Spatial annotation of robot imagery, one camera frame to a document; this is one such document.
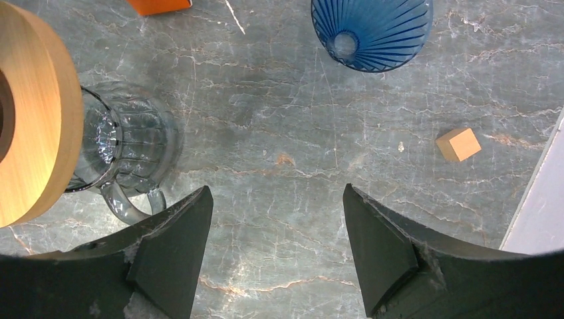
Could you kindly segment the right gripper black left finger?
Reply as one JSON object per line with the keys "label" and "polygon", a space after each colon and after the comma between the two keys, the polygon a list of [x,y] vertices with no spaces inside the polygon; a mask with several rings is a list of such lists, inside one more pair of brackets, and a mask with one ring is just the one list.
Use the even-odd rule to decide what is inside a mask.
{"label": "right gripper black left finger", "polygon": [[210,231],[203,186],[171,207],[71,251],[1,256],[2,318],[123,318],[134,294],[189,318]]}

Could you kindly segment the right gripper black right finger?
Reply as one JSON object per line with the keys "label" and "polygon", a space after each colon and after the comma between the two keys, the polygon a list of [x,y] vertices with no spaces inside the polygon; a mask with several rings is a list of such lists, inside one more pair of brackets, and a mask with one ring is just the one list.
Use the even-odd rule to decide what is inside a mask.
{"label": "right gripper black right finger", "polygon": [[526,255],[440,233],[351,184],[343,193],[369,318],[562,318],[563,253]]}

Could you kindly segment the orange coffee filter box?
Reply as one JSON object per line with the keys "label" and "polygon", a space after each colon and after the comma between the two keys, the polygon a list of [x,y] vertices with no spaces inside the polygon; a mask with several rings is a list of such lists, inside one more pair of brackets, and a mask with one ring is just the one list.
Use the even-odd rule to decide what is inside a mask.
{"label": "orange coffee filter box", "polygon": [[141,16],[169,13],[192,6],[192,0],[127,0],[127,2]]}

